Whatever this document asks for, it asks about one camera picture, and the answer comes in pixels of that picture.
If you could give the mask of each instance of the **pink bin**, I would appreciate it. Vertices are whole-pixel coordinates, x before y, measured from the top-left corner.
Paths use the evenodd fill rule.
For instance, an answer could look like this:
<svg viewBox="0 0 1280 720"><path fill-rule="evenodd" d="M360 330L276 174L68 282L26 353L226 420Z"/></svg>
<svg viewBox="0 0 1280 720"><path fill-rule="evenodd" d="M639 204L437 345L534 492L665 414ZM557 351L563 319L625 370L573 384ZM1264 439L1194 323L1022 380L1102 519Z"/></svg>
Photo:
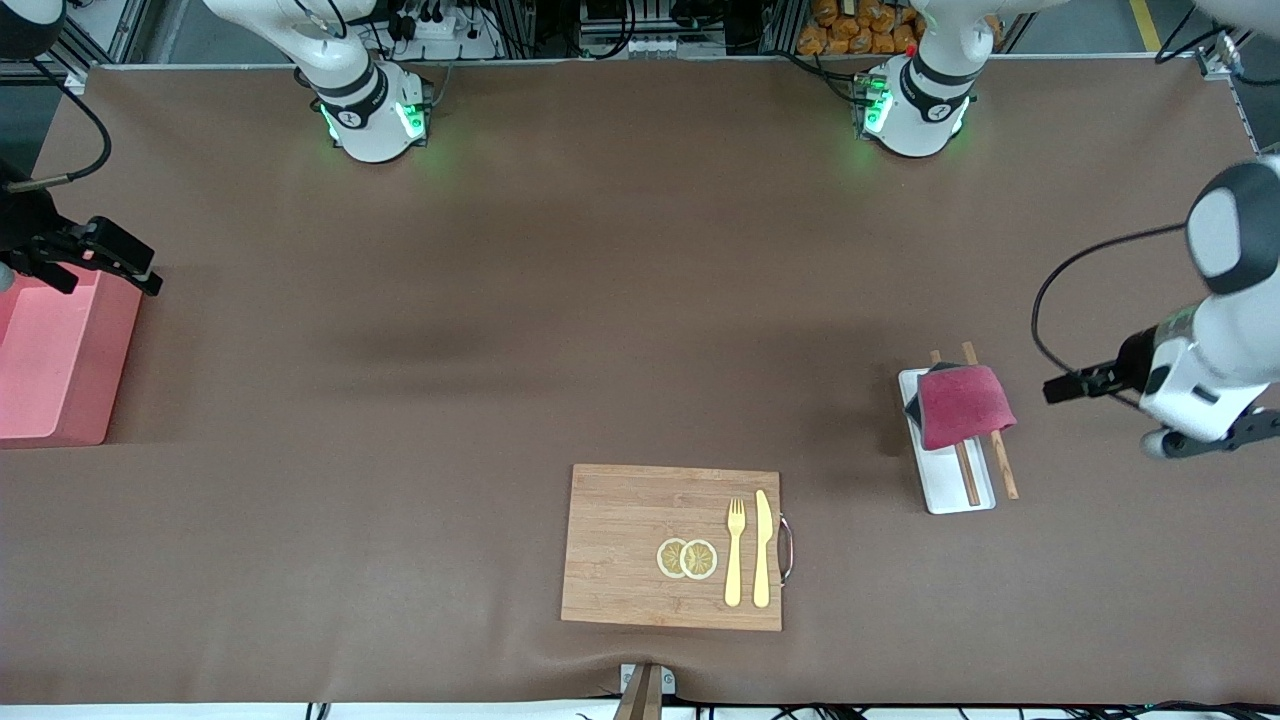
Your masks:
<svg viewBox="0 0 1280 720"><path fill-rule="evenodd" d="M0 448L100 445L142 293L79 268L70 295L18 277L0 292Z"/></svg>

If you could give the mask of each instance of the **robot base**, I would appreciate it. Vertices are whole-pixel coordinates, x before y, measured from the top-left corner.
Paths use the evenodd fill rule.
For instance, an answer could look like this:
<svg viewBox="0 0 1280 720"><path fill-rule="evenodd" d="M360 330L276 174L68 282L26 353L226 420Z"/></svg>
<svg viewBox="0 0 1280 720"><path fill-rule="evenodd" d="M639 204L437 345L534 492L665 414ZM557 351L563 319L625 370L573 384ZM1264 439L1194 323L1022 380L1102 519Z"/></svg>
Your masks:
<svg viewBox="0 0 1280 720"><path fill-rule="evenodd" d="M325 114L334 146L361 163L385 163L413 145L426 145L431 123L431 86L424 86L421 77L394 63L378 63L378 67L387 73L389 88L387 100L369 117L365 127L348 128Z"/></svg>
<svg viewBox="0 0 1280 720"><path fill-rule="evenodd" d="M902 91L902 67L909 61L906 55L890 58L882 65L868 70L870 76L883 76L888 92L888 102L881 110L877 122L861 123L867 137L879 141L886 149L906 158L927 158L942 150L951 137L960 132L960 124L969 101L965 100L947 120L931 123L920 117Z"/></svg>

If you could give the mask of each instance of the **table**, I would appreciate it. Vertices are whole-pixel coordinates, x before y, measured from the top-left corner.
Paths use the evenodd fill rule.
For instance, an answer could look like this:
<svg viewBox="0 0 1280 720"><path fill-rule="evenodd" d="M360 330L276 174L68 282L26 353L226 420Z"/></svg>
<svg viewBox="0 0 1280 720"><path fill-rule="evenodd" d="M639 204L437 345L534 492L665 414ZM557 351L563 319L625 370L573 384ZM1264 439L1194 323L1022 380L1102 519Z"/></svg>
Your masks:
<svg viewBox="0 0 1280 720"><path fill-rule="evenodd" d="M0 455L0 701L1280 701L1280 445L1144 459L1047 407L1061 259L1248 142L1192 63L996 61L925 160L773 61L458 68L430 146L325 143L287 72L97 70L59 188L165 275L109 442ZM96 152L65 105L41 169ZM1069 360L1203 291L1181 240L1046 300ZM895 374L972 340L1023 500L924 512ZM768 469L782 633L562 623L573 462Z"/></svg>

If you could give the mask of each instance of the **floor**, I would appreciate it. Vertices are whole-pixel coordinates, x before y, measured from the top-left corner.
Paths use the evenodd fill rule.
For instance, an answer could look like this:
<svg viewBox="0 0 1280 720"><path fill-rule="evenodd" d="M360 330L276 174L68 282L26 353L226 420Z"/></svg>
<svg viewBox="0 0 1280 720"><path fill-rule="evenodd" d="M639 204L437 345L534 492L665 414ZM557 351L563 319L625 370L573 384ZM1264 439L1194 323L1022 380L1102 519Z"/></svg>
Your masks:
<svg viewBox="0 0 1280 720"><path fill-rule="evenodd" d="M93 0L88 24L113 3ZM1041 13L1016 46L1025 54L1142 53L1156 47L1184 17L1189 0L1073 0ZM1139 18L1147 8L1149 24ZM1208 28L1208 19L1192 17L1181 37ZM166 28L175 28L166 32ZM1256 38L1243 49L1245 74L1280 77L1280 42ZM284 61L282 54L256 35L214 15L202 0L168 0L154 37L142 53L146 63L265 64ZM1261 149L1280 149L1280 87L1239 86L1240 101ZM31 169L58 106L51 87L0 86L0 154Z"/></svg>

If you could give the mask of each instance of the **pink towel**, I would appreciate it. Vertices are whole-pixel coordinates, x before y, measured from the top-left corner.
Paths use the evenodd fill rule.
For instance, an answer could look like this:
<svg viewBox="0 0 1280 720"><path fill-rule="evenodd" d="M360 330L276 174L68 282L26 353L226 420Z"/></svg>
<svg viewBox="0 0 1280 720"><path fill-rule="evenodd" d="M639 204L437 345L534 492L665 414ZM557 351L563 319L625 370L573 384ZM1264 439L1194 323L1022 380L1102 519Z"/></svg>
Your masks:
<svg viewBox="0 0 1280 720"><path fill-rule="evenodd" d="M941 368L920 375L920 445L941 450L1012 427L1005 388L986 365Z"/></svg>

